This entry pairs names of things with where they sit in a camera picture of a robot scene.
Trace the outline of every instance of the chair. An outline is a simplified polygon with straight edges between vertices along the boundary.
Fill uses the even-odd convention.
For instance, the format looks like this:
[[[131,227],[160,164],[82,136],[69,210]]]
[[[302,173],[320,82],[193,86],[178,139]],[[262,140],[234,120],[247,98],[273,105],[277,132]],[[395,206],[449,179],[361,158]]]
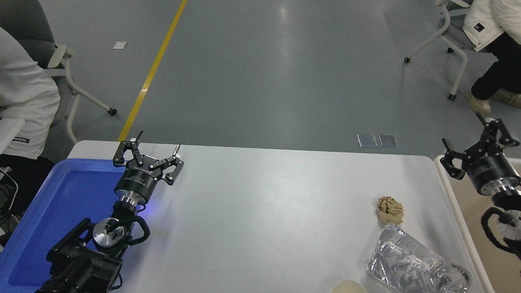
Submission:
[[[467,67],[468,63],[467,54],[465,54],[465,52],[461,48],[466,48],[470,50],[474,49],[474,44],[469,40],[469,38],[463,31],[463,24],[466,16],[466,14],[464,13],[467,11],[467,9],[465,8],[470,7],[473,1],[474,0],[435,0],[434,4],[440,7],[441,13],[444,16],[444,18],[438,22],[438,27],[440,28],[440,30],[438,30],[420,46],[414,49],[411,53],[407,54],[407,56],[405,56],[404,59],[404,62],[408,64],[409,62],[411,62],[412,57],[416,53],[421,51],[425,46],[427,46],[430,42],[432,42],[435,39],[440,39],[447,46],[449,46],[447,48],[448,53],[456,52],[456,54],[462,58],[462,64],[458,72],[458,75],[456,76],[456,80],[454,81],[454,85],[452,86],[451,92],[447,96],[447,99],[451,101],[456,98],[457,89],[460,86],[461,78],[463,77],[463,73],[465,72],[465,68]],[[450,16],[449,11],[452,10],[458,10],[458,12],[461,13],[455,16]],[[450,37],[455,42],[449,40],[445,36]],[[486,48],[484,48],[480,52],[489,53],[489,51],[486,50]]]
[[[72,122],[78,110],[80,95],[107,110],[111,116],[117,113],[116,109],[107,106],[74,82],[70,59],[75,52],[66,45],[54,42],[38,0],[0,0],[0,27],[13,36],[40,67],[65,69],[65,78],[53,77],[60,93],[60,105],[53,125],[67,118],[67,135],[73,143],[78,142],[72,132]]]

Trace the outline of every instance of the foil container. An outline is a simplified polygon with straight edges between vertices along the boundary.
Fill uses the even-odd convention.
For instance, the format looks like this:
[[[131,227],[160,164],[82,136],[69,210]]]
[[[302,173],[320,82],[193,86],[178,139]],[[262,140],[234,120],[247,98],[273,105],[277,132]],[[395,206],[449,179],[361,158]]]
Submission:
[[[365,270],[401,293],[464,293],[470,286],[469,272],[407,234],[387,224]]]

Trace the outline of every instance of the black pants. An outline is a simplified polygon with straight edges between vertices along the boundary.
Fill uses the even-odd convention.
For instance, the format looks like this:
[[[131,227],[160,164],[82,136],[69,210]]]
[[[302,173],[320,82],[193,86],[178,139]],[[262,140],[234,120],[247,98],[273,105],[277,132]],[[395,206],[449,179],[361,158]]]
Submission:
[[[501,88],[521,94],[521,45],[504,32],[487,49],[498,61],[476,80],[472,95],[479,100],[488,100]]]

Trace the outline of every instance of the brown paper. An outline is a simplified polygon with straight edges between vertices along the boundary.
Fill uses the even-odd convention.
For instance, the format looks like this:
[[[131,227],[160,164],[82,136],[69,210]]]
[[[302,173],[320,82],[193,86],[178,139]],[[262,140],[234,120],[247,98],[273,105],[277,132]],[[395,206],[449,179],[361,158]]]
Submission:
[[[384,223],[403,223],[403,206],[392,197],[382,197],[376,204],[380,220]]]

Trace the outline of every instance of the gray floor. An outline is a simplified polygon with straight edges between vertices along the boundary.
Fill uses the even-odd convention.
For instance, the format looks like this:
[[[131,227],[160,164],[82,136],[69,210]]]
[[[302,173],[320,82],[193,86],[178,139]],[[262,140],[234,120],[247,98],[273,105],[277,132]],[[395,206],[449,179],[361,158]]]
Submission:
[[[82,101],[79,140],[117,140],[181,0],[42,1],[57,43],[74,48],[76,82],[118,109],[110,117]],[[482,126],[463,96],[495,61],[468,52],[460,64],[433,42],[432,0],[188,0],[130,135],[144,142],[425,155],[441,138],[463,150]],[[124,50],[112,50],[127,41]],[[521,133],[519,109],[491,101],[491,117]],[[360,148],[359,133],[395,134],[399,148]],[[64,159],[65,123],[51,129],[44,156]],[[506,150],[521,157],[521,146]]]

